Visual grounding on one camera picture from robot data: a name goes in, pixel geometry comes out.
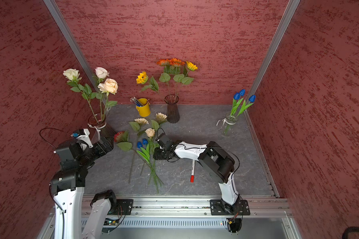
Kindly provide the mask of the pale pink rose flower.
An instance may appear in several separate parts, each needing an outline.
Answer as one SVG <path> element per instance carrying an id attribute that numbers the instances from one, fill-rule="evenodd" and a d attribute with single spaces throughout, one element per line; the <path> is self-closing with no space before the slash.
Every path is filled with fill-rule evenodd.
<path id="1" fill-rule="evenodd" d="M 103 118 L 105 118 L 110 109 L 118 104 L 117 101 L 109 100 L 110 94 L 115 95 L 117 93 L 118 83 L 114 79 L 107 78 L 103 83 L 99 83 L 97 87 L 101 92 L 100 99 L 105 98 L 105 108 L 103 113 Z"/>

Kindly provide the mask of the yellow sunflower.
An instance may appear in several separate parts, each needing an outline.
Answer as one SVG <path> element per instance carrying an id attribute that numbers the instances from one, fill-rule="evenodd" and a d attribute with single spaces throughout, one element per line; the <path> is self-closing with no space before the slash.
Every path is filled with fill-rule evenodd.
<path id="1" fill-rule="evenodd" d="M 141 85 L 141 92 L 146 90 L 152 90 L 153 92 L 158 93 L 159 92 L 159 85 L 157 81 L 155 80 L 154 76 L 149 77 L 146 73 L 146 71 L 141 72 L 137 78 L 136 83 L 138 85 Z"/>
<path id="2" fill-rule="evenodd" d="M 185 67 L 183 69 L 184 78 L 181 79 L 181 83 L 183 85 L 191 84 L 193 82 L 194 78 L 190 77 L 189 74 L 190 74 L 190 72 L 194 72 L 196 70 L 198 70 L 198 67 L 195 64 L 193 64 L 192 62 L 187 61 L 185 63 Z"/>

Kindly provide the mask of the orange gerbera flower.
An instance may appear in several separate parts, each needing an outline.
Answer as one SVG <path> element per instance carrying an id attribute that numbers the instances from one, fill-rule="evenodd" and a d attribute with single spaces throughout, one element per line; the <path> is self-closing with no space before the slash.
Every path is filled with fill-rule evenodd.
<path id="1" fill-rule="evenodd" d="M 177 58 L 169 59 L 169 66 L 167 73 L 171 76 L 176 76 L 178 74 L 181 74 L 181 70 L 184 66 L 184 62 Z"/>
<path id="2" fill-rule="evenodd" d="M 160 59 L 156 62 L 158 66 L 163 67 L 163 73 L 160 76 L 160 81 L 166 84 L 169 94 L 171 93 L 169 83 L 171 79 L 171 76 L 169 75 L 171 63 L 172 61 L 170 59 Z"/>

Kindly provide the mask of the white rose flower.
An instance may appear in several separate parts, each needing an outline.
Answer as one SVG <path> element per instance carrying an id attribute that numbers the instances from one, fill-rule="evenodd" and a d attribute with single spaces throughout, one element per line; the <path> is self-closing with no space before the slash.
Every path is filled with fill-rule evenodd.
<path id="1" fill-rule="evenodd" d="M 63 76 L 67 79 L 66 84 L 70 86 L 71 91 L 80 93 L 82 98 L 85 99 L 91 109 L 93 115 L 95 115 L 91 101 L 96 98 L 96 93 L 92 91 L 92 88 L 88 84 L 81 84 L 82 77 L 77 69 L 69 68 L 63 71 Z"/>

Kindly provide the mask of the blue tulip flower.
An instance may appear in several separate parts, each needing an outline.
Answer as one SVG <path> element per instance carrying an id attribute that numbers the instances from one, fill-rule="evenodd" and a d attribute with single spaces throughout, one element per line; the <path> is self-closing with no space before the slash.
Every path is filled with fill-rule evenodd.
<path id="1" fill-rule="evenodd" d="M 244 97 L 244 95 L 245 95 L 245 92 L 246 92 L 246 90 L 245 89 L 242 89 L 242 90 L 240 90 L 239 91 L 239 93 L 240 93 L 240 95 L 241 95 L 241 103 L 242 103 L 242 101 L 243 101 L 243 97 Z"/>
<path id="2" fill-rule="evenodd" d="M 244 111 L 246 111 L 250 106 L 252 106 L 255 102 L 256 96 L 252 95 L 248 101 L 244 100 L 244 102 L 242 103 L 241 109 L 238 112 L 238 116 L 243 114 Z"/>
<path id="3" fill-rule="evenodd" d="M 236 113 L 237 108 L 241 104 L 241 99 L 240 98 L 241 98 L 241 95 L 240 95 L 239 92 L 234 95 L 230 116 L 234 116 L 234 114 Z"/>

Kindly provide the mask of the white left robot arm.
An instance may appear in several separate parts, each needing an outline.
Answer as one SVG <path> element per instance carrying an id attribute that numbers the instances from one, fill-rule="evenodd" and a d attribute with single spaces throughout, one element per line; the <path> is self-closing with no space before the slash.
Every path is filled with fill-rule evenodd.
<path id="1" fill-rule="evenodd" d="M 52 178 L 49 191 L 56 206 L 56 239 L 98 239 L 108 214 L 119 209 L 112 190 L 98 193 L 91 202 L 92 210 L 86 225 L 81 224 L 88 170 L 113 147 L 112 140 L 101 137 L 92 147 L 83 139 L 73 138 L 55 149 L 61 169 Z"/>

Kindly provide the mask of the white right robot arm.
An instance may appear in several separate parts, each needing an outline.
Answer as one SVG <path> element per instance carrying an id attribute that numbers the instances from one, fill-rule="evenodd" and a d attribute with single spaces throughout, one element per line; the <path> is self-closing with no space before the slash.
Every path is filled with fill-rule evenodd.
<path id="1" fill-rule="evenodd" d="M 191 159 L 197 162 L 216 181 L 221 190 L 221 205 L 226 214 L 233 215 L 239 208 L 239 194 L 234 182 L 235 160 L 216 142 L 208 144 L 190 144 L 184 141 L 172 141 L 165 133 L 156 139 L 159 147 L 154 151 L 154 159 L 170 160 Z"/>

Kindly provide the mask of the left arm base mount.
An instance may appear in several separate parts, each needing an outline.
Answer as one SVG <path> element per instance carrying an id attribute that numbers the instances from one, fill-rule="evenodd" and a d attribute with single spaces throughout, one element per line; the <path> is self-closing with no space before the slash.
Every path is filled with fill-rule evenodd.
<path id="1" fill-rule="evenodd" d="M 133 199 L 110 199 L 111 209 L 108 212 L 108 215 L 115 216 L 128 216 L 131 215 L 133 208 Z"/>

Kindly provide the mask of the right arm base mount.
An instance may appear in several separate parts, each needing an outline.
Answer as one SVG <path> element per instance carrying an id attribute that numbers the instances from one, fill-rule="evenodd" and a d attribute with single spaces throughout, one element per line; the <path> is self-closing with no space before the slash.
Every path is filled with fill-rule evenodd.
<path id="1" fill-rule="evenodd" d="M 247 200 L 237 199 L 233 205 L 223 200 L 210 200 L 210 211 L 213 216 L 250 216 Z"/>

